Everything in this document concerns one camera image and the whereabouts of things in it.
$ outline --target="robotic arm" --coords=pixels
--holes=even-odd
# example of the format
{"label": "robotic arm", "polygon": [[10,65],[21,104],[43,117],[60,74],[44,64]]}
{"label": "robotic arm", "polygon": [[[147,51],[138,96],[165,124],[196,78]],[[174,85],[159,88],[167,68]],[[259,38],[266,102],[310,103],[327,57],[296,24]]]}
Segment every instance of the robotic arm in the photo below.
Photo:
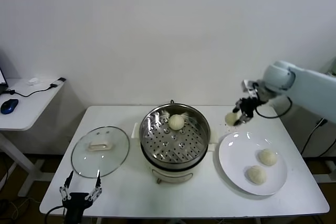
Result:
{"label": "robotic arm", "polygon": [[244,80],[242,87],[249,97],[236,102],[233,113],[241,110],[242,115],[235,126],[247,123],[258,106],[282,94],[293,103],[336,123],[336,78],[327,74],[277,61],[266,69],[262,80]]}

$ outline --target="power cord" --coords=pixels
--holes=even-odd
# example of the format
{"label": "power cord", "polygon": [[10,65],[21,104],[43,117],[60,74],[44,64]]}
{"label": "power cord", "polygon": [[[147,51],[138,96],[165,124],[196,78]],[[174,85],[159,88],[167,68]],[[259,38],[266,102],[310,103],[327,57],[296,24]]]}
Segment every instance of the power cord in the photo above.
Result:
{"label": "power cord", "polygon": [[302,155],[303,152],[305,151],[305,149],[306,149],[306,147],[307,147],[307,145],[308,145],[308,143],[309,143],[311,137],[313,136],[314,132],[315,132],[319,127],[325,125],[327,122],[328,122],[327,119],[321,118],[321,119],[316,123],[315,127],[313,128],[313,130],[310,132],[310,134],[309,134],[309,136],[308,136],[308,139],[307,139],[307,141],[306,141],[306,143],[305,143],[305,145],[304,145],[304,147],[303,147],[303,149],[302,149],[302,151],[301,151],[301,155]]}
{"label": "power cord", "polygon": [[4,94],[6,94],[6,93],[8,93],[8,94],[18,94],[18,95],[21,95],[22,97],[29,97],[29,96],[31,96],[32,94],[35,94],[35,93],[38,93],[38,92],[44,92],[44,91],[47,91],[47,90],[49,90],[49,89],[52,89],[52,86],[50,86],[50,87],[47,88],[47,89],[34,91],[33,93],[30,93],[30,94],[28,94],[28,95],[20,94],[20,93],[16,92],[15,90],[5,90],[3,93],[4,93]]}
{"label": "power cord", "polygon": [[327,153],[336,143],[336,139],[334,140],[334,142],[332,142],[332,144],[328,147],[328,149],[323,152],[321,155],[317,156],[317,157],[322,157],[325,153]]}
{"label": "power cord", "polygon": [[21,95],[22,97],[29,97],[31,96],[32,94],[35,94],[35,93],[38,93],[38,92],[44,92],[44,91],[47,91],[49,89],[52,89],[52,88],[56,88],[57,86],[59,86],[60,84],[62,84],[63,82],[65,82],[67,79],[61,77],[61,78],[58,78],[56,81],[54,81],[53,83],[50,84],[50,86],[47,88],[47,89],[43,89],[43,90],[36,90],[28,95],[24,95],[24,94],[20,94],[19,92],[16,92],[14,89],[9,89],[9,90],[5,90],[2,92],[2,94],[18,94],[18,95]]}
{"label": "power cord", "polygon": [[276,116],[265,116],[265,115],[261,115],[261,114],[259,113],[259,111],[258,111],[257,108],[255,108],[255,111],[256,111],[256,113],[257,113],[259,116],[261,116],[262,118],[267,118],[267,119],[280,118],[280,117],[282,117],[283,115],[286,115],[286,114],[288,113],[288,111],[289,111],[289,110],[292,108],[292,106],[293,106],[293,102],[292,102],[292,100],[291,100],[289,97],[287,97],[287,99],[288,99],[288,101],[289,101],[289,107],[288,107],[287,110],[284,111],[284,113],[282,113],[282,114],[280,114],[280,115],[276,115]]}
{"label": "power cord", "polygon": [[316,215],[316,216],[311,216],[311,217],[314,219],[316,224],[324,224],[320,216]]}
{"label": "power cord", "polygon": [[64,207],[64,206],[57,206],[57,207],[51,208],[51,209],[46,213],[46,215],[44,216],[44,223],[45,223],[45,224],[48,224],[48,216],[49,216],[49,214],[50,214],[52,211],[54,211],[54,210],[56,210],[56,209],[59,209],[59,208],[62,208],[62,207]]}

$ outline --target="computer mouse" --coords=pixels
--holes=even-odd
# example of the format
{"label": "computer mouse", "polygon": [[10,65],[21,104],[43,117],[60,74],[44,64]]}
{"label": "computer mouse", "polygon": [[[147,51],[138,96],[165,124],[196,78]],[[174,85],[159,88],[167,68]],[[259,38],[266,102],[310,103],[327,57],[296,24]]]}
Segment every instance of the computer mouse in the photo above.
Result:
{"label": "computer mouse", "polygon": [[17,99],[9,99],[8,101],[5,101],[0,107],[1,114],[7,115],[12,113],[18,103],[19,100]]}

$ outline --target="white table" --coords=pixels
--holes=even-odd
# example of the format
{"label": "white table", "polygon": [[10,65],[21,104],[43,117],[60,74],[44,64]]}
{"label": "white table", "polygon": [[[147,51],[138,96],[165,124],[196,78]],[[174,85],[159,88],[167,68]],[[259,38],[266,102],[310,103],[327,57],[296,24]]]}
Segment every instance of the white table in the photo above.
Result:
{"label": "white table", "polygon": [[[101,126],[122,128],[130,137],[135,122],[140,122],[152,106],[90,107],[50,183],[40,211],[61,205],[59,187],[72,171],[71,152],[88,131]],[[226,128],[224,117],[232,106],[196,106],[210,126],[223,136],[235,129]],[[276,115],[271,107],[260,109],[264,115]],[[239,130],[257,132],[268,137],[283,155],[288,166],[288,179],[272,196],[256,196],[237,188],[221,171],[216,152],[207,152],[199,172],[181,184],[156,183],[145,165],[138,141],[130,139],[130,152],[125,162],[112,174],[102,178],[102,195],[84,216],[126,218],[241,218],[319,214],[329,211],[313,176],[279,119],[256,116]],[[90,192],[95,179],[74,174],[70,191]],[[53,214],[61,215],[62,210]]]}
{"label": "white table", "polygon": [[[44,79],[41,80],[39,84],[29,86],[27,84],[28,80],[25,79],[7,79],[9,86],[8,89],[14,89],[23,95],[30,94],[36,90],[46,89],[54,81],[55,79]],[[0,131],[26,131],[31,128],[62,85],[63,83],[56,88],[45,92],[38,92],[27,98],[21,97],[17,94],[1,94],[0,105],[9,99],[18,99],[19,103],[11,114],[0,114]],[[18,192],[18,196],[26,196],[34,181],[51,181],[54,175],[53,173],[42,173],[39,170],[44,162],[42,159],[33,164],[1,133],[0,149],[14,160],[14,164],[8,171],[9,176],[15,169],[16,164],[29,173],[27,179],[22,185],[22,188]],[[0,187],[3,186],[5,177],[1,180]]]}

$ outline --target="black cable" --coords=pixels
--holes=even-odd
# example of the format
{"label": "black cable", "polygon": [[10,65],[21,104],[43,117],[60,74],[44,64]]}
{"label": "black cable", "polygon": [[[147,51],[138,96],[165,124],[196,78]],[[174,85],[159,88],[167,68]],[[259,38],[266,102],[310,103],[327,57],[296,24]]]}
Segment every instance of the black cable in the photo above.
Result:
{"label": "black cable", "polygon": [[258,109],[257,108],[255,108],[255,111],[256,111],[256,113],[259,115],[259,116],[261,116],[262,118],[267,118],[267,119],[275,119],[275,118],[280,118],[280,117],[282,117],[283,115],[286,115],[287,113],[288,113],[288,111],[292,108],[292,106],[293,106],[293,102],[292,102],[292,100],[289,98],[289,97],[287,97],[287,99],[288,99],[288,101],[289,101],[289,107],[288,107],[288,109],[284,112],[284,113],[282,113],[282,114],[280,114],[280,115],[276,115],[276,116],[265,116],[265,115],[261,115],[260,113],[259,113],[259,111],[258,111]]}
{"label": "black cable", "polygon": [[316,224],[324,224],[324,222],[320,218],[320,216],[318,216],[318,215],[316,215],[316,216],[312,215],[311,217],[314,219],[314,221],[315,221]]}
{"label": "black cable", "polygon": [[321,119],[317,122],[317,124],[315,125],[315,127],[313,128],[313,130],[310,132],[310,134],[309,134],[309,136],[308,136],[308,139],[307,139],[307,141],[306,141],[304,147],[302,148],[301,156],[302,156],[303,152],[305,151],[305,149],[306,149],[306,147],[307,147],[307,145],[308,145],[308,143],[309,143],[311,137],[313,136],[315,130],[317,130],[317,128],[319,128],[319,127],[325,125],[327,122],[328,122],[328,120],[327,120],[327,119],[324,119],[324,118],[321,118]]}
{"label": "black cable", "polygon": [[13,91],[13,90],[8,90],[8,91],[9,91],[10,94],[18,94],[18,95],[21,95],[22,97],[29,97],[29,96],[31,96],[32,94],[35,94],[35,93],[38,93],[38,92],[44,92],[44,91],[47,91],[47,90],[49,90],[49,89],[52,89],[52,87],[50,86],[50,87],[48,87],[47,89],[36,90],[36,91],[34,91],[33,93],[30,93],[30,94],[28,94],[28,95],[20,94],[20,93],[16,92],[15,90],[14,90],[14,91]]}
{"label": "black cable", "polygon": [[334,140],[334,142],[329,146],[329,148],[323,152],[321,155],[317,156],[317,157],[322,157],[325,153],[327,153],[336,143],[336,139]]}
{"label": "black cable", "polygon": [[48,216],[49,216],[49,214],[52,212],[52,211],[54,211],[54,210],[56,210],[56,209],[59,209],[59,208],[62,208],[63,206],[57,206],[57,207],[54,207],[54,208],[51,208],[47,213],[46,213],[46,215],[45,215],[45,217],[44,217],[44,223],[45,224],[48,224]]}
{"label": "black cable", "polygon": [[323,222],[323,220],[321,219],[321,217],[320,216],[316,216],[319,220],[320,220],[320,222],[322,223],[322,224],[324,224],[324,222]]}

